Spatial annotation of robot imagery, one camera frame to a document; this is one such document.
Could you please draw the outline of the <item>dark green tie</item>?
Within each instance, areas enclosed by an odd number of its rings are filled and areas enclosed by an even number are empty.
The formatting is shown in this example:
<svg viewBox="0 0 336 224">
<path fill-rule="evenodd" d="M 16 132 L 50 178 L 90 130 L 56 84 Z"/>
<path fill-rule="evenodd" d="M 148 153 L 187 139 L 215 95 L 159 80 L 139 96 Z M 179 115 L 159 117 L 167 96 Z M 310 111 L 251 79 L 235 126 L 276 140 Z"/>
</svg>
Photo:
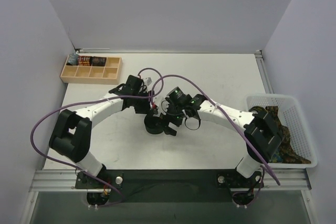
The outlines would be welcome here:
<svg viewBox="0 0 336 224">
<path fill-rule="evenodd" d="M 154 113 L 148 113 L 144 118 L 144 126 L 148 133 L 158 135 L 164 132 L 161 125 L 161 118 Z"/>
</svg>

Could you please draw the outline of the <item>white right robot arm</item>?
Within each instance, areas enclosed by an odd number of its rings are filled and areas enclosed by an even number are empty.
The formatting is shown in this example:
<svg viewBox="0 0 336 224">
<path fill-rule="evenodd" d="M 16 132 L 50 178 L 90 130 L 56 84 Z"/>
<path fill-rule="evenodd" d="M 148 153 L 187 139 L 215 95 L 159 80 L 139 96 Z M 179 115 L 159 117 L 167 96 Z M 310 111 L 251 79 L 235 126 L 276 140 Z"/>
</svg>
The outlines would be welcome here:
<svg viewBox="0 0 336 224">
<path fill-rule="evenodd" d="M 212 122 L 237 131 L 244 136 L 247 153 L 233 173 L 233 181 L 239 187 L 251 182 L 252 174 L 262 165 L 270 162 L 283 141 L 284 135 L 270 112 L 241 111 L 224 106 L 214 100 L 197 94 L 185 94 L 179 87 L 173 89 L 161 100 L 159 108 L 173 119 L 194 118 Z"/>
</svg>

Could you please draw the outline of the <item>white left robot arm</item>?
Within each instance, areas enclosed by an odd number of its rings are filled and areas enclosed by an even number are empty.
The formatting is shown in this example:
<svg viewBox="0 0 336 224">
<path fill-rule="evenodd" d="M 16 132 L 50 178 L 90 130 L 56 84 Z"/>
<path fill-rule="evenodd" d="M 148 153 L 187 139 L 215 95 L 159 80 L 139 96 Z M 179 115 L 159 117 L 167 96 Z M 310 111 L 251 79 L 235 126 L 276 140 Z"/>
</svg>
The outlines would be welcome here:
<svg viewBox="0 0 336 224">
<path fill-rule="evenodd" d="M 92 187 L 102 187 L 106 183 L 106 175 L 102 172 L 105 166 L 90 153 L 91 131 L 109 116 L 129 107 L 138 114 L 148 113 L 151 106 L 147 97 L 152 94 L 148 86 L 151 82 L 151 78 L 129 75 L 126 83 L 108 91 L 98 103 L 76 111 L 63 110 L 58 116 L 49 147 L 89 173 L 87 182 Z"/>
</svg>

